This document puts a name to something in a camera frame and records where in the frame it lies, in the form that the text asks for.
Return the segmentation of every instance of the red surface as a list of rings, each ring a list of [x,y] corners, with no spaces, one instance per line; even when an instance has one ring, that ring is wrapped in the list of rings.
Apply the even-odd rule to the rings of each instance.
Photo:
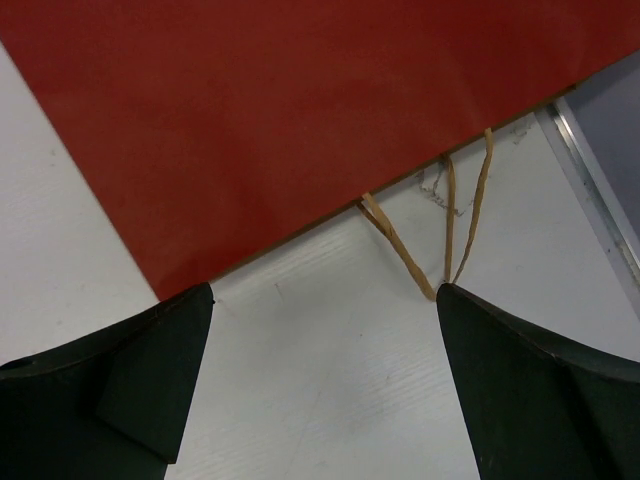
[[[620,0],[3,0],[161,298],[640,47]]]

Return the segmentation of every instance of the brown string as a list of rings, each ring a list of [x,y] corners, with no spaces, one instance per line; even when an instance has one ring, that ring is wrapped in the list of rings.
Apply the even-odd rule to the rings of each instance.
[[[447,166],[448,201],[447,201],[447,237],[444,252],[444,279],[451,282],[451,265],[453,263],[453,224],[456,218],[456,170],[448,154],[444,155]]]
[[[478,183],[476,185],[476,195],[473,198],[473,212],[471,214],[471,225],[469,225],[469,236],[467,237],[467,245],[464,247],[464,255],[462,261],[456,272],[456,276],[453,277],[453,283],[458,281],[460,274],[464,269],[469,254],[471,253],[471,245],[476,236],[476,230],[478,229],[478,220],[480,219],[480,207],[482,207],[482,199],[484,197],[484,189],[487,184],[487,177],[489,176],[489,166],[491,165],[491,159],[493,157],[493,134],[491,129],[487,128],[484,131],[484,140],[486,143],[487,153],[482,162],[482,168],[480,169],[480,175],[478,175]]]
[[[362,198],[369,204],[371,212],[369,212],[369,210],[367,210],[365,206],[360,203],[358,204],[358,209],[363,213],[367,220],[369,220],[378,229],[378,231],[380,231],[380,233],[382,233],[387,238],[387,240],[389,240],[389,242],[393,246],[393,249],[400,256],[405,266],[407,267],[407,270],[409,270],[409,273],[418,284],[418,288],[420,288],[422,294],[427,298],[427,300],[431,300],[432,302],[434,302],[436,300],[436,292],[433,290],[433,287],[429,283],[427,276],[420,269],[420,267],[416,265],[416,263],[413,261],[413,258],[411,258],[409,251],[404,246],[404,243],[402,243],[402,241],[400,240],[400,237],[398,237],[398,234],[393,228],[393,225],[391,225],[391,221],[382,211],[382,208],[380,208],[378,202],[375,201],[370,193],[365,193]]]

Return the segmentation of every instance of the brown paper cord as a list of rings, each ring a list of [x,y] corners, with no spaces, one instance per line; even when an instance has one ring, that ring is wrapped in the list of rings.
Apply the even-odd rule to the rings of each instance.
[[[444,162],[447,166],[447,237],[446,250],[444,252],[444,279],[451,282],[451,264],[453,263],[453,224],[456,218],[456,170],[453,161],[448,154],[444,155]]]
[[[464,248],[462,261],[460,262],[460,266],[458,267],[458,271],[456,272],[456,276],[453,278],[452,283],[456,283],[458,281],[458,278],[460,278],[460,274],[464,270],[464,266],[469,259],[469,254],[471,253],[471,246],[473,245],[473,240],[476,236],[476,230],[478,229],[480,208],[482,207],[484,190],[487,184],[487,178],[489,176],[489,166],[491,165],[491,159],[493,158],[493,133],[491,132],[490,128],[487,128],[484,131],[484,140],[486,143],[487,153],[484,157],[484,161],[482,162],[482,168],[480,169],[478,182],[476,184],[476,194],[473,198],[473,211],[471,213],[471,224],[469,225],[469,236],[467,237],[467,244]],[[446,250],[444,256],[444,276],[445,281],[451,282],[451,267],[453,263],[453,226],[456,213],[456,171],[453,166],[451,157],[448,154],[445,154],[443,157],[444,162],[447,166],[447,183],[449,190],[447,199],[447,234]],[[389,243],[391,243],[393,249],[400,256],[405,266],[407,267],[407,270],[409,270],[411,277],[416,282],[418,288],[420,288],[420,291],[427,298],[427,300],[435,302],[436,292],[433,290],[433,287],[429,283],[429,279],[409,254],[407,247],[404,246],[404,243],[402,243],[402,240],[400,240],[400,237],[398,237],[398,234],[393,228],[391,221],[382,211],[382,208],[380,207],[378,202],[375,201],[370,193],[365,193],[362,198],[369,205],[371,212],[367,210],[367,208],[362,203],[357,204],[358,210],[360,210],[365,218],[369,220],[371,224],[387,238],[387,240],[389,240]]]
[[[491,165],[491,159],[493,158],[493,133],[490,128],[484,131],[484,141],[486,143],[487,153],[482,162],[482,168],[480,169],[480,175],[478,175],[478,183],[476,184],[476,194],[473,197],[473,212],[471,214],[471,225],[469,225],[469,236],[467,237],[467,245],[464,247],[464,255],[462,255],[462,261],[456,272],[456,276],[453,277],[453,283],[458,281],[464,266],[469,259],[471,253],[471,245],[476,237],[476,230],[478,229],[478,221],[480,220],[480,208],[482,207],[482,199],[484,198],[484,189],[487,185],[487,177],[489,176],[489,166]]]
[[[400,256],[402,261],[404,262],[407,270],[413,277],[413,280],[418,284],[418,288],[422,294],[427,298],[427,300],[431,300],[435,302],[436,300],[436,292],[433,290],[433,287],[429,283],[427,276],[424,272],[416,265],[416,262],[413,261],[413,258],[409,254],[409,251],[398,237],[393,225],[391,225],[391,221],[382,211],[378,202],[375,201],[373,196],[370,193],[365,193],[362,198],[367,202],[371,212],[365,208],[364,205],[358,204],[358,208],[363,213],[363,215],[369,220],[379,231],[382,233],[389,243],[393,246],[393,249]]]

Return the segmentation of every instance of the white table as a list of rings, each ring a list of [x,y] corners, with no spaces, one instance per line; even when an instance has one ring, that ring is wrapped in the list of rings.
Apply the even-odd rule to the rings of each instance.
[[[17,71],[0,53],[0,363],[119,321],[155,297]],[[496,135],[461,285],[640,360],[640,322],[533,116]],[[458,205],[484,154],[456,154]],[[438,166],[378,195],[442,277]],[[446,182],[436,193],[446,198]],[[456,259],[470,209],[458,219]],[[218,303],[170,479],[478,478],[440,336],[386,240],[355,209],[213,285]]]

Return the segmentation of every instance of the gray surface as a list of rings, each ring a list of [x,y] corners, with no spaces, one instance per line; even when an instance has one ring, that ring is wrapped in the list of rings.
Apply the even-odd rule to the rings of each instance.
[[[640,236],[640,51],[589,78],[566,100]]]

